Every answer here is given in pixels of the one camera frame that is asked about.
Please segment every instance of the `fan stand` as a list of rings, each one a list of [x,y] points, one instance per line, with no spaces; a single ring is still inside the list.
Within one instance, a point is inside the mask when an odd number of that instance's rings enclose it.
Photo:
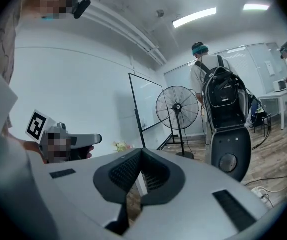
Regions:
[[[179,156],[179,157],[184,157],[184,158],[188,158],[188,159],[194,160],[194,159],[195,159],[194,154],[191,153],[191,152],[185,152],[185,149],[184,149],[184,141],[183,141],[183,135],[182,135],[182,128],[181,128],[181,126],[180,126],[180,121],[179,121],[179,114],[180,114],[181,111],[182,111],[182,105],[179,104],[179,103],[176,103],[175,105],[173,105],[172,109],[173,109],[174,112],[175,112],[175,116],[176,116],[176,119],[177,119],[177,122],[178,122],[178,129],[179,129],[179,136],[180,136],[181,150],[182,150],[182,152],[179,152],[179,153],[177,153],[176,155]]]

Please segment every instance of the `microwave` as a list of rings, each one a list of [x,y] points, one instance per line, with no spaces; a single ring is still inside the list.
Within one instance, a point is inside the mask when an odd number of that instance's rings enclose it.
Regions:
[[[286,80],[282,79],[282,80],[273,82],[273,88],[274,88],[275,93],[287,90]]]

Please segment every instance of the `power strip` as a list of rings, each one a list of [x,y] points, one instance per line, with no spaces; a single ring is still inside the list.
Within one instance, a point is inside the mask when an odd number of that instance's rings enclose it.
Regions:
[[[260,191],[259,187],[255,187],[251,190],[251,192],[253,192],[257,197],[259,197],[259,199],[264,203],[267,204],[268,203],[268,198],[264,197],[264,194]]]

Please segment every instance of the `table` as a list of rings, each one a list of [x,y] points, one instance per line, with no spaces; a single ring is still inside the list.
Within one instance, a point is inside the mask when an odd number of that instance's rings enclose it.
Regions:
[[[281,113],[281,129],[282,130],[285,128],[286,104],[285,104],[284,96],[286,95],[287,95],[287,90],[283,90],[279,92],[270,92],[270,93],[257,97],[259,100],[278,100],[279,109]]]

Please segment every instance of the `standing fan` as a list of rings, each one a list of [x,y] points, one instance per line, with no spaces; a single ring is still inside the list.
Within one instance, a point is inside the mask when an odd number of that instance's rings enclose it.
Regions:
[[[159,120],[165,126],[179,130],[182,152],[177,155],[194,159],[191,152],[184,150],[182,130],[191,126],[198,116],[199,104],[196,96],[185,87],[172,86],[159,95],[155,108]]]

